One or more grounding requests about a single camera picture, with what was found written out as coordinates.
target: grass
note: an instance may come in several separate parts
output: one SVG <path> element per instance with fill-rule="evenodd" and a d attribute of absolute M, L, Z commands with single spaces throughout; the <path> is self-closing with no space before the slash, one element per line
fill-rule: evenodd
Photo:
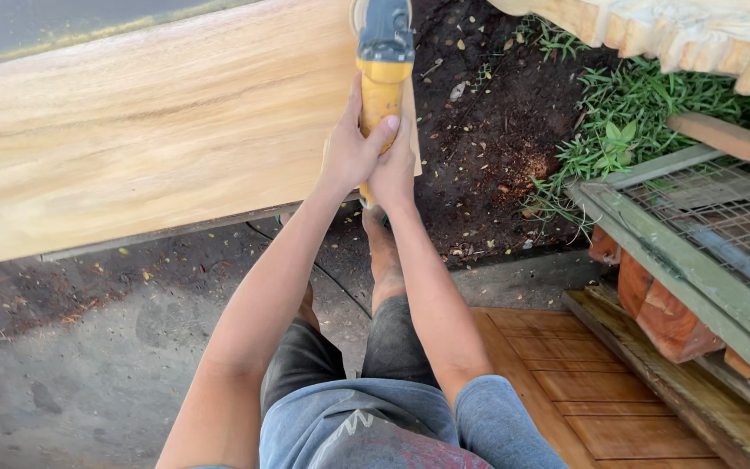
<path fill-rule="evenodd" d="M 535 42 L 546 52 L 558 51 L 559 59 L 586 45 L 566 31 L 542 19 Z M 536 31 L 534 20 L 526 27 Z M 568 179 L 587 180 L 631 165 L 658 158 L 697 142 L 672 132 L 664 122 L 669 115 L 701 112 L 727 122 L 750 127 L 750 96 L 734 92 L 734 79 L 707 73 L 662 74 L 658 60 L 640 57 L 622 60 L 615 70 L 585 69 L 577 78 L 585 84 L 578 109 L 585 112 L 572 141 L 558 146 L 562 166 L 554 175 L 533 182 L 536 194 L 523 202 L 538 219 L 556 215 L 583 225 L 574 204 L 563 197 Z"/>

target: metal frame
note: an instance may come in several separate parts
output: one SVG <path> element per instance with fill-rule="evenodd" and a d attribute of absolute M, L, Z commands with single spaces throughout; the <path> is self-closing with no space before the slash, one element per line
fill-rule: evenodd
<path fill-rule="evenodd" d="M 619 192 L 723 155 L 699 144 L 637 165 L 627 173 L 578 181 L 567 194 L 750 364 L 750 288 Z"/>

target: concrete floor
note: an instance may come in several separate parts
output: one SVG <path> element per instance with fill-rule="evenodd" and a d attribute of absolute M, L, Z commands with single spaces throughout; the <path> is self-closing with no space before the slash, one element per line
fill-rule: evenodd
<path fill-rule="evenodd" d="M 273 223 L 264 220 L 256 225 L 270 230 Z M 331 239 L 330 231 L 327 243 Z M 223 261 L 217 261 L 221 253 L 213 251 L 213 243 L 230 244 L 227 250 L 231 251 L 222 257 L 227 259 L 229 274 L 214 275 Z M 0 305 L 0 326 L 4 325 L 0 329 L 0 469 L 153 466 L 207 338 L 229 295 L 256 260 L 254 251 L 263 243 L 258 234 L 238 225 L 130 247 L 133 252 L 126 261 L 140 262 L 132 266 L 115 265 L 117 252 L 54 264 L 30 260 L 0 264 L 0 301 L 13 302 L 3 300 L 10 289 L 18 293 L 10 295 L 26 302 L 19 310 L 13 304 L 7 304 L 10 310 Z M 161 251 L 188 249 L 189 245 L 197 250 L 185 251 L 186 255 L 207 260 L 190 259 L 175 266 L 176 261 L 162 262 Z M 368 265 L 359 259 L 359 252 L 355 268 L 333 263 L 339 255 L 336 251 L 323 246 L 318 261 L 368 309 L 366 288 L 371 289 L 372 283 Z M 160 264 L 153 263 L 150 255 L 160 259 Z M 598 279 L 602 271 L 583 251 L 514 261 L 511 256 L 500 257 L 506 262 L 453 272 L 468 304 L 561 309 L 558 297 L 563 289 L 580 288 Z M 210 275 L 203 283 L 199 283 L 202 275 L 190 270 L 196 263 L 207 265 L 205 275 Z M 125 279 L 126 290 L 112 295 L 106 282 L 86 278 L 90 271 L 97 272 L 93 267 L 84 269 L 92 264 L 105 268 L 107 276 Z M 157 276 L 145 280 L 135 274 L 141 266 Z M 175 280 L 184 274 L 193 280 Z M 57 285 L 48 280 L 50 275 L 57 275 L 57 283 L 72 285 L 64 296 L 67 301 L 74 301 L 71 296 L 77 294 L 81 295 L 77 300 L 82 300 L 83 291 L 99 291 L 101 301 L 75 309 L 76 314 L 64 311 L 34 318 L 38 325 L 21 331 L 14 326 L 22 324 L 16 319 L 41 315 L 44 304 L 62 302 L 62 296 L 26 293 L 26 285 L 34 282 L 43 288 L 46 283 Z M 325 275 L 313 273 L 312 284 L 323 334 L 341 349 L 347 373 L 353 377 L 363 360 L 368 313 Z"/>

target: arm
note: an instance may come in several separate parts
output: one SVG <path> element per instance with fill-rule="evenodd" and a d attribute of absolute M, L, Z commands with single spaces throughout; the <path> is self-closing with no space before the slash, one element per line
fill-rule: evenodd
<path fill-rule="evenodd" d="M 360 87 L 359 75 L 329 138 L 314 190 L 225 307 L 157 469 L 255 467 L 265 369 L 303 299 L 312 263 L 339 204 L 372 172 L 381 146 L 398 126 L 397 119 L 385 120 L 368 139 L 360 134 Z"/>
<path fill-rule="evenodd" d="M 412 325 L 430 366 L 453 407 L 459 391 L 473 378 L 493 374 L 470 310 L 439 258 L 412 195 L 413 155 L 410 122 L 369 177 L 369 187 L 389 215 L 407 286 Z"/>

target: hand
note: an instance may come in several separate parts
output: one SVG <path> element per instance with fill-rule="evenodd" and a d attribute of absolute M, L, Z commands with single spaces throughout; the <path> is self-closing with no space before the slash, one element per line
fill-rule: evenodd
<path fill-rule="evenodd" d="M 378 158 L 375 169 L 369 176 L 369 190 L 378 204 L 387 211 L 401 205 L 415 205 L 412 195 L 413 173 L 416 167 L 416 156 L 410 149 L 412 122 L 401 119 L 401 127 L 395 142 Z"/>
<path fill-rule="evenodd" d="M 318 184 L 342 190 L 345 195 L 367 180 L 378 162 L 381 148 L 395 133 L 400 121 L 398 116 L 387 116 L 368 138 L 364 138 L 359 128 L 361 106 L 361 74 L 358 73 L 352 80 L 349 104 L 328 138 L 318 181 Z"/>

